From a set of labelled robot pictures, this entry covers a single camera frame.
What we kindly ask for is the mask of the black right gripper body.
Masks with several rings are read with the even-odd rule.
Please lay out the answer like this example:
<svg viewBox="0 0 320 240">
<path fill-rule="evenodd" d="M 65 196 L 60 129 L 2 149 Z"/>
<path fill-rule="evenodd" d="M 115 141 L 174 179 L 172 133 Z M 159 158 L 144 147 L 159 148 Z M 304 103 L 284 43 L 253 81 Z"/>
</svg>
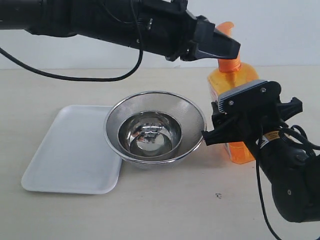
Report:
<svg viewBox="0 0 320 240">
<path fill-rule="evenodd" d="M 217 102 L 212 102 L 211 121 L 214 129 L 233 128 L 240 136 L 240 142 L 257 140 L 261 133 L 287 127 L 286 121 L 303 111 L 303 103 L 294 97 L 290 102 L 283 103 L 279 99 L 274 102 L 255 107 L 246 112 L 234 114 L 221 113 Z"/>
</svg>

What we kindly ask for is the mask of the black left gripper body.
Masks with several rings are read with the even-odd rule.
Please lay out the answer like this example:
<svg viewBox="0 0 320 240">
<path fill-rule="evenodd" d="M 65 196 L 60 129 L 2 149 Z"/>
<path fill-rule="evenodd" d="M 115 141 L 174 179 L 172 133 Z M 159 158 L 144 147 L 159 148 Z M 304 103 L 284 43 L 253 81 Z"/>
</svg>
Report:
<svg viewBox="0 0 320 240">
<path fill-rule="evenodd" d="M 216 25 L 188 10 L 187 0 L 136 0 L 139 46 L 173 62 L 214 58 Z"/>
</svg>

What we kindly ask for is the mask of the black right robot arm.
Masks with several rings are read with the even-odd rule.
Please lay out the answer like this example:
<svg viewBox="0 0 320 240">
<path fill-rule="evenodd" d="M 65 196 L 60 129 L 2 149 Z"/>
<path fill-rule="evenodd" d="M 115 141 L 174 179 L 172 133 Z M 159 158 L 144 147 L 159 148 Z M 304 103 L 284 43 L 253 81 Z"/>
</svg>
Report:
<svg viewBox="0 0 320 240">
<path fill-rule="evenodd" d="M 212 102 L 212 131 L 203 131 L 206 145 L 243 142 L 257 169 L 271 184 L 274 205 L 288 222 L 320 220 L 320 157 L 305 131 L 286 120 L 303 111 L 302 102 L 279 99 L 246 111 L 222 113 Z"/>
</svg>

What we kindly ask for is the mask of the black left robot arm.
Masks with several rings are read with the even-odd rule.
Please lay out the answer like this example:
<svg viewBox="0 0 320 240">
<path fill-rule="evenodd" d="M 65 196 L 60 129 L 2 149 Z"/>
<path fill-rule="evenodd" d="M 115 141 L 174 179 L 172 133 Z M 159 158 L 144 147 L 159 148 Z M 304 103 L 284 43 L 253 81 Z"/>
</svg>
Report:
<svg viewBox="0 0 320 240">
<path fill-rule="evenodd" d="M 195 16 L 185 0 L 3 0 L 0 27 L 33 35 L 82 35 L 168 61 L 235 59 L 240 43 Z"/>
</svg>

